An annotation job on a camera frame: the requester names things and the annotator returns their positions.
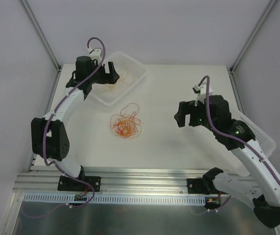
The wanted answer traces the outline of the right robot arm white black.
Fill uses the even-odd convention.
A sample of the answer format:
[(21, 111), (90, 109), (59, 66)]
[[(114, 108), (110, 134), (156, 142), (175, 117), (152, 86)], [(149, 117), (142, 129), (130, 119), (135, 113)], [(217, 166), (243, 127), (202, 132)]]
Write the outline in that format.
[(217, 142), (240, 160), (258, 184), (258, 189), (254, 189), (215, 167), (203, 175), (204, 190), (222, 191), (241, 201), (268, 228), (280, 225), (280, 175), (250, 127), (232, 117), (229, 103), (220, 95), (211, 95), (204, 102), (180, 102), (174, 115), (178, 127), (185, 126), (186, 116), (190, 116), (189, 126), (202, 126), (212, 132)]

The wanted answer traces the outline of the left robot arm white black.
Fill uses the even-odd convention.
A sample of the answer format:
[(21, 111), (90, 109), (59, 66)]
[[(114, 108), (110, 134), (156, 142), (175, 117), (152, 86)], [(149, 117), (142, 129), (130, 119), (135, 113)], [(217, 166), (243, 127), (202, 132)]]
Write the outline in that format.
[(90, 56), (76, 59), (76, 69), (65, 86), (64, 94), (55, 108), (42, 118), (31, 122), (31, 143), (34, 154), (43, 158), (45, 165), (55, 165), (69, 178), (74, 190), (82, 190), (86, 185), (83, 167), (70, 160), (70, 141), (66, 124), (75, 109), (87, 98), (94, 84), (115, 84), (120, 78), (112, 61), (98, 61)]

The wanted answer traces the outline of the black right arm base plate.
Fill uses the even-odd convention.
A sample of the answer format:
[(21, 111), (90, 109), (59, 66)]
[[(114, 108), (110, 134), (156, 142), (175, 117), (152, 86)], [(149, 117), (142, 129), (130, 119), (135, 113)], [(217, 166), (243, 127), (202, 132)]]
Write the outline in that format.
[(213, 183), (213, 179), (206, 178), (188, 178), (186, 179), (187, 190), (189, 194), (219, 194), (227, 195), (224, 191), (219, 191)]

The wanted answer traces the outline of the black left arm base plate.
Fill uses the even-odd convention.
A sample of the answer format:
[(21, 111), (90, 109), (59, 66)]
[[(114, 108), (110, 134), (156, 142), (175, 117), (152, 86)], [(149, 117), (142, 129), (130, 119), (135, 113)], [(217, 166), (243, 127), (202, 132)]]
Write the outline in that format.
[[(99, 192), (101, 188), (101, 177), (100, 176), (85, 176), (85, 182), (87, 182), (90, 186), (93, 187), (95, 192)], [(58, 182), (58, 191), (85, 191), (87, 185), (75, 181), (66, 176), (60, 176)]]

